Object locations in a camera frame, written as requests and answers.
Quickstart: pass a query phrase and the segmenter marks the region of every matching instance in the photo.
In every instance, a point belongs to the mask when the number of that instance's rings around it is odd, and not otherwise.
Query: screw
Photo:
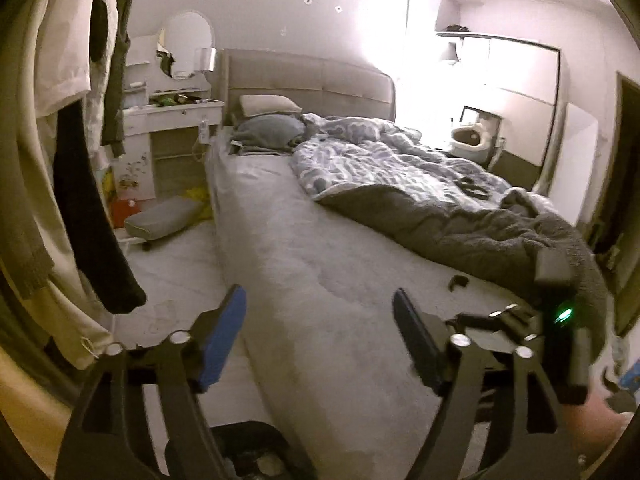
[[[527,346],[518,346],[516,348],[516,354],[523,359],[531,359],[533,357],[533,350]]]
[[[449,340],[460,348],[471,345],[471,339],[464,334],[453,334]]]
[[[104,351],[104,353],[110,356],[114,356],[121,354],[123,350],[124,348],[120,343],[111,343],[109,346],[107,346],[107,349]]]
[[[189,334],[189,332],[185,332],[184,330],[178,330],[178,332],[174,332],[169,336],[169,341],[171,341],[174,345],[184,344],[189,339],[191,339],[191,334]]]

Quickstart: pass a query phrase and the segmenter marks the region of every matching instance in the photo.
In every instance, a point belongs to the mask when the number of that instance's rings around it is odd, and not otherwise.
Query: upholstered headboard
[[[225,124],[243,94],[279,94],[303,112],[394,120],[393,80],[372,68],[263,50],[219,50],[211,94],[225,102]]]

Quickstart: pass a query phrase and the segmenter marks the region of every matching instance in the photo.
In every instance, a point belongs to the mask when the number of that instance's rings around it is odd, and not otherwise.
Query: white pillow
[[[91,89],[92,3],[93,0],[49,0],[36,46],[36,118],[57,112]]]
[[[245,117],[268,114],[299,114],[302,111],[302,108],[284,95],[241,95],[240,106]]]

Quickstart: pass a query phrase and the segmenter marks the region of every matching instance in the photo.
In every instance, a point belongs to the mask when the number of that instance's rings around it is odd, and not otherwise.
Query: gray cushion
[[[277,152],[291,152],[305,135],[306,126],[296,117],[263,115],[251,118],[238,126],[232,139],[246,147],[264,148]]]
[[[151,209],[128,217],[124,227],[131,236],[145,240],[158,240],[184,229],[193,222],[204,203],[183,196],[174,196]]]

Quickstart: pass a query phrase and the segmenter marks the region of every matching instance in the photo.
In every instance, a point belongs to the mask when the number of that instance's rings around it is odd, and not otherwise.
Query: cat bed
[[[127,233],[148,242],[173,234],[191,224],[205,204],[198,200],[174,196],[124,221]]]
[[[492,150],[493,136],[480,123],[460,126],[451,132],[449,153],[484,164]]]

